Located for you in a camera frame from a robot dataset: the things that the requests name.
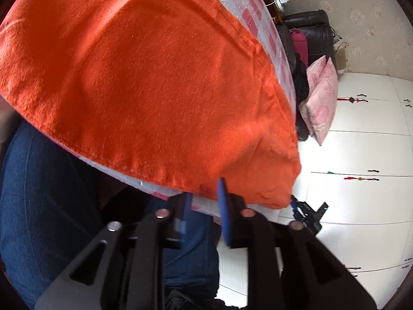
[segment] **checkered tablecloth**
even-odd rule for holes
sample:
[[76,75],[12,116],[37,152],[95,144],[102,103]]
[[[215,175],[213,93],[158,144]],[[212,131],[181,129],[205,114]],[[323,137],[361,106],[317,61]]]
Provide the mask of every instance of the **checkered tablecloth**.
[[[220,0],[240,22],[247,28],[261,43],[267,52],[275,70],[275,75],[281,85],[284,93],[291,105],[292,112],[295,115],[295,89],[288,65],[287,57],[282,47],[281,39],[275,28],[271,15],[264,4],[263,0]],[[170,196],[179,194],[180,191],[168,189],[159,185],[146,183],[139,179],[125,176],[110,168],[102,166],[96,162],[78,155],[82,160],[100,171],[117,178],[118,180],[131,185],[139,190],[152,194],[158,198],[167,199]],[[259,205],[250,205],[255,210],[259,210],[269,220],[275,221],[278,216],[278,210],[271,210]],[[212,201],[200,196],[193,199],[193,209],[219,216],[218,202]]]

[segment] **blue jeans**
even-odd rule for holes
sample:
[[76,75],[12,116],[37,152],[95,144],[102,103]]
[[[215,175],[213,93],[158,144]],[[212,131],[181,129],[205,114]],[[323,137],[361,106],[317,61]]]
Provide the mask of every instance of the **blue jeans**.
[[[0,254],[30,309],[104,227],[98,175],[25,121],[14,135],[0,182]],[[146,213],[165,206],[148,197]],[[185,237],[181,250],[164,250],[165,287],[214,298],[219,272],[212,217],[191,211]]]

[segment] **metal rivet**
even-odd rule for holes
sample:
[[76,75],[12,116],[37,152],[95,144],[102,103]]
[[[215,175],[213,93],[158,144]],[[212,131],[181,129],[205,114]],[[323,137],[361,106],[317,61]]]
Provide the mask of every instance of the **metal rivet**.
[[107,229],[112,232],[119,231],[122,227],[122,224],[119,221],[111,221],[107,225]]
[[255,216],[255,211],[251,210],[251,209],[243,209],[241,211],[241,215],[245,218],[251,218],[251,217]]
[[290,229],[293,229],[294,231],[301,231],[305,227],[305,225],[302,222],[296,220],[291,221],[288,224],[288,226],[290,227]]
[[155,212],[155,216],[157,218],[166,218],[169,215],[169,210],[168,209],[160,209]]

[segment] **pink pillow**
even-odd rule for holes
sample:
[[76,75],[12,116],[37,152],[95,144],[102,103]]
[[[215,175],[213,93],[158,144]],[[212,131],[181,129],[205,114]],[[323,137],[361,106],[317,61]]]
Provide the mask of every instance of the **pink pillow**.
[[304,34],[296,28],[290,30],[292,42],[296,53],[300,54],[300,60],[308,68],[308,43]]
[[337,107],[337,94],[337,72],[329,58],[317,87],[307,101],[308,114],[319,145],[323,144],[333,122]]
[[311,94],[314,92],[315,87],[317,86],[317,82],[319,81],[321,74],[324,71],[325,65],[327,63],[327,59],[325,56],[317,59],[314,63],[312,63],[308,68],[307,68],[307,79],[308,79],[308,97],[306,100],[301,102],[301,104],[298,106],[301,117],[303,118],[304,122],[307,125],[308,132],[310,133],[311,136],[314,135],[314,130],[313,130],[313,125],[310,122],[310,119],[308,117],[308,110],[307,110],[307,101],[310,98]]

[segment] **person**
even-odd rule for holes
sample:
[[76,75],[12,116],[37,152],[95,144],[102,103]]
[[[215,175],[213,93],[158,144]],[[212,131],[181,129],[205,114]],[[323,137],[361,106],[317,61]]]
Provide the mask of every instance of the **person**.
[[[98,178],[98,170],[22,121],[1,173],[0,255],[10,283],[30,309],[104,227]],[[166,206],[129,190],[139,196],[136,215]],[[164,250],[166,309],[225,307],[214,300],[219,271],[213,218],[191,211],[185,237],[181,250]]]

